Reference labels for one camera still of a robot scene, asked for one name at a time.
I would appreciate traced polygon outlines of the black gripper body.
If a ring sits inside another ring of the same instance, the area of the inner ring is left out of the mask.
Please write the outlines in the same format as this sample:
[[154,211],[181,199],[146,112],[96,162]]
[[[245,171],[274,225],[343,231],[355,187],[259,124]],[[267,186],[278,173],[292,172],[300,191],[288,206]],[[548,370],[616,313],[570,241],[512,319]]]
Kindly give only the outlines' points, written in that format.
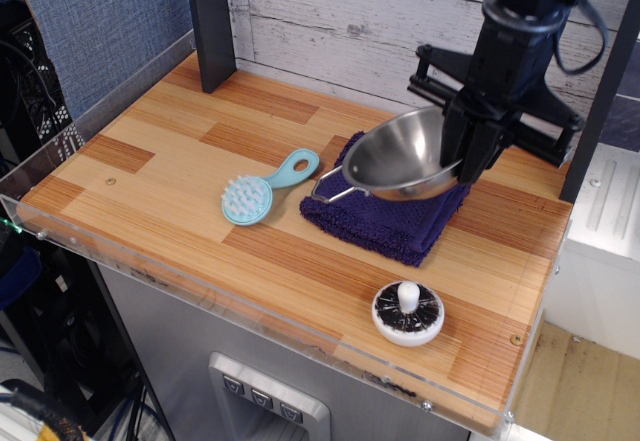
[[546,84],[552,53],[547,41],[527,48],[513,39],[486,33],[472,54],[421,45],[409,90],[440,106],[443,115],[459,95],[470,112],[470,131],[477,122],[499,123],[514,134],[511,146],[561,166],[585,122]]

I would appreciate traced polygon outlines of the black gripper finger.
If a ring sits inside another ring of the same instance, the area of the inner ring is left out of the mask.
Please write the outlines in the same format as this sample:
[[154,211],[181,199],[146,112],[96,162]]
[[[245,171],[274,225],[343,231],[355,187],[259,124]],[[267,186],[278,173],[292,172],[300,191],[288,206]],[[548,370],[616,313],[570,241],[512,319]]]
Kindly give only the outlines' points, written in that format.
[[464,99],[459,95],[453,97],[443,113],[440,163],[452,165],[466,155],[472,120]]
[[476,183],[502,151],[512,145],[514,134],[493,121],[477,122],[471,131],[458,176],[460,184]]

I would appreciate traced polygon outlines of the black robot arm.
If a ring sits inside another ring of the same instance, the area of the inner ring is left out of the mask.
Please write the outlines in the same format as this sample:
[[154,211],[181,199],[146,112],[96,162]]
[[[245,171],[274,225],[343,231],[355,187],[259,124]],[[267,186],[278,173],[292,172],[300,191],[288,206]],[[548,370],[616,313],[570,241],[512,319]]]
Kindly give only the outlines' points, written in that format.
[[589,0],[484,0],[473,53],[425,44],[410,91],[443,109],[440,162],[462,185],[478,181],[502,151],[516,145],[561,166],[584,118],[547,86],[560,39],[579,8],[608,42],[606,24]]

